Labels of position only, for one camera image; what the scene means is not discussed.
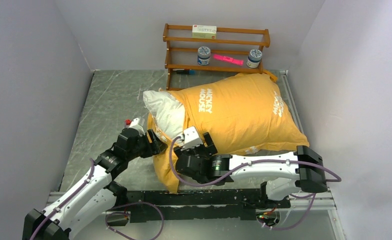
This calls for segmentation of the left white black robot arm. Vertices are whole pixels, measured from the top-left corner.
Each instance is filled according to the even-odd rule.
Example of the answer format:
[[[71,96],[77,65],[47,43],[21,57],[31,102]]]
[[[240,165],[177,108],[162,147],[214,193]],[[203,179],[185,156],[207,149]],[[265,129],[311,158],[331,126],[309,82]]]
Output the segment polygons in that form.
[[[89,222],[108,210],[127,215],[130,202],[127,189],[115,178],[136,158],[148,158],[164,153],[167,145],[152,130],[126,127],[116,142],[91,159],[86,174],[64,195],[39,211],[31,210],[24,219],[24,240],[71,240]]]

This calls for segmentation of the white pillow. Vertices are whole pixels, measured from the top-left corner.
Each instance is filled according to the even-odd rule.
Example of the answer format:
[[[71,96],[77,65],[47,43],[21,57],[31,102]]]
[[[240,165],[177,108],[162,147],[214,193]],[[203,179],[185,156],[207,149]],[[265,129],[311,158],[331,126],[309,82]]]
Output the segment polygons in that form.
[[[149,127],[162,141],[168,142],[183,131],[185,107],[171,93],[146,90],[143,102],[151,114]]]

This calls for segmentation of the orange Mickey Mouse pillowcase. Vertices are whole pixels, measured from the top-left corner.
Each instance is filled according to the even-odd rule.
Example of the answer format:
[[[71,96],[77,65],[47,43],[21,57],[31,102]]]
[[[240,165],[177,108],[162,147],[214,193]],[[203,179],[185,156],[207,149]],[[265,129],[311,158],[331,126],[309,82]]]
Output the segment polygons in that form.
[[[166,92],[184,106],[183,130],[194,126],[200,135],[208,132],[220,154],[295,151],[309,145],[267,74],[239,73]]]

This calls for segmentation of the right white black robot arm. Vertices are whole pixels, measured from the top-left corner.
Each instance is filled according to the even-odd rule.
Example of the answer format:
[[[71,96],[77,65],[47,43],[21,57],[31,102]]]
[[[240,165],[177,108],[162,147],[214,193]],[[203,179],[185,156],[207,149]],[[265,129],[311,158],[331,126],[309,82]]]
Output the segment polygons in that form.
[[[305,145],[279,155],[220,154],[209,133],[191,130],[173,139],[168,160],[177,179],[193,187],[270,178],[258,195],[266,208],[299,191],[313,195],[328,190],[322,157]]]

